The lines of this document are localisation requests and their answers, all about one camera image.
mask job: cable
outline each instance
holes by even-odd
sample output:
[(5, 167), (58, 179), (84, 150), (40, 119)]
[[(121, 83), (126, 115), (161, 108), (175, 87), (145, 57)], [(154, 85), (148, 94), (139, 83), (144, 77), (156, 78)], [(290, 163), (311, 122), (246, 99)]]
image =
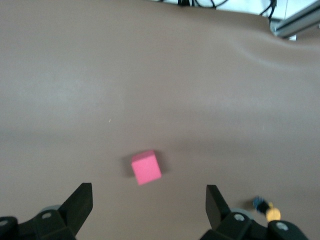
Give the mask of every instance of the cable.
[(262, 14), (264, 14), (266, 11), (268, 11), (271, 8), (271, 13), (269, 14), (269, 17), (268, 17), (268, 19), (271, 20), (272, 15), (275, 12), (276, 6), (277, 6), (277, 0), (270, 0), (269, 6), (265, 10), (263, 10), (263, 12), (261, 12), (260, 15), (262, 16)]
[(190, 2), (189, 0), (178, 0), (178, 3), (177, 3), (179, 6), (190, 6)]
[(201, 6), (197, 0), (194, 0), (194, 1), (200, 8), (203, 8), (203, 6)]
[(262, 13), (260, 13), (259, 15), (261, 15), (261, 16), (262, 16), (262, 14), (264, 14), (266, 11), (268, 11), (268, 10), (269, 10), (269, 8), (271, 8), (271, 6), (272, 6), (272, 3), (270, 2), (269, 6), (268, 6), (265, 10), (263, 10), (263, 12), (262, 12)]
[(276, 9), (276, 6), (277, 6), (277, 0), (273, 0), (273, 1), (271, 2), (271, 5), (272, 5), (272, 7), (271, 7), (271, 13), (270, 13), (270, 15), (269, 15), (269, 17), (268, 17), (269, 20), (271, 20), (272, 15), (273, 15), (274, 12), (275, 12), (275, 9)]
[(210, 0), (210, 1), (212, 3), (212, 7), (215, 9), (217, 6), (215, 5), (214, 0)]
[(221, 5), (225, 4), (226, 2), (228, 2), (229, 0), (224, 0), (223, 2), (219, 3), (218, 5), (216, 5), (215, 7), (220, 7)]

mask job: screw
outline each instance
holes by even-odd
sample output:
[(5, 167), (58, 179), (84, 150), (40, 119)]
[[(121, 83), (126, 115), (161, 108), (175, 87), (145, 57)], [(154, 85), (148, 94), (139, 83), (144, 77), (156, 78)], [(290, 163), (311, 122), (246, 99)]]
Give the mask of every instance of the screw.
[(6, 225), (7, 223), (9, 223), (8, 220), (2, 220), (2, 221), (0, 221), (0, 227), (3, 227), (3, 226)]
[(283, 222), (280, 222), (280, 221), (276, 223), (276, 227), (278, 229), (280, 229), (280, 230), (283, 230), (283, 231), (288, 231), (289, 230), (288, 226), (285, 225)]
[(42, 215), (42, 219), (48, 219), (50, 217), (51, 217), (51, 212), (47, 212), (47, 213)]
[(245, 220), (245, 217), (242, 216), (241, 214), (238, 214), (238, 213), (234, 215), (234, 218), (235, 218), (235, 220), (240, 221), (240, 222), (243, 222)]

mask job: yellow object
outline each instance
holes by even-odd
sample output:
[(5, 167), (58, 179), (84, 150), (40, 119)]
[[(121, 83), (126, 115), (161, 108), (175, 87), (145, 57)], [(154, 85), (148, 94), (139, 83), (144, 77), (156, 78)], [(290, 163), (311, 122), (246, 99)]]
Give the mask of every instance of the yellow object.
[(269, 222), (281, 219), (281, 213), (278, 208), (271, 207), (265, 212), (266, 220)]

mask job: brown surface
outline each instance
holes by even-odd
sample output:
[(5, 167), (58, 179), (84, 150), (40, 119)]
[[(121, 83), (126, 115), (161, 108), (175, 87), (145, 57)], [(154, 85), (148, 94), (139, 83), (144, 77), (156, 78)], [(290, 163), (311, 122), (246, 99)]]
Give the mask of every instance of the brown surface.
[[(143, 0), (2, 0), (0, 37), (0, 216), (92, 182), (79, 240), (196, 240), (217, 184), (318, 239), (319, 38)], [(128, 159), (149, 149), (164, 175), (138, 186)]]

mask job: foam block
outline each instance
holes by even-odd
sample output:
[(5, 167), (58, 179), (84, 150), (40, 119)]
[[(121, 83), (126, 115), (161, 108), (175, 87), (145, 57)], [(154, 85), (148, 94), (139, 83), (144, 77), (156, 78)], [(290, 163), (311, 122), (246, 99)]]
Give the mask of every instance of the foam block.
[(134, 155), (131, 166), (139, 185), (161, 178), (161, 171), (153, 150)]

